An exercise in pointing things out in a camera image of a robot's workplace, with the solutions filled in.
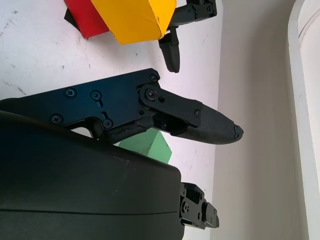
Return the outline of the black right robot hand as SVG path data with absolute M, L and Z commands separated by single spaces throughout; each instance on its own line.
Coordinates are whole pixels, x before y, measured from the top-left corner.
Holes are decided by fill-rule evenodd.
M 181 240 L 217 210 L 180 171 L 117 143 L 154 128 L 211 145 L 243 129 L 152 68 L 0 102 L 3 240 Z

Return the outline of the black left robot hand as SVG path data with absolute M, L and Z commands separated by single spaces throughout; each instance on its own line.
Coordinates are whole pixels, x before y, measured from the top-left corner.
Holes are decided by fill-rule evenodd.
M 178 73 L 180 71 L 181 61 L 177 28 L 216 17 L 217 14 L 215 0 L 188 0 L 185 5 L 174 10 L 167 33 L 158 40 L 169 72 Z

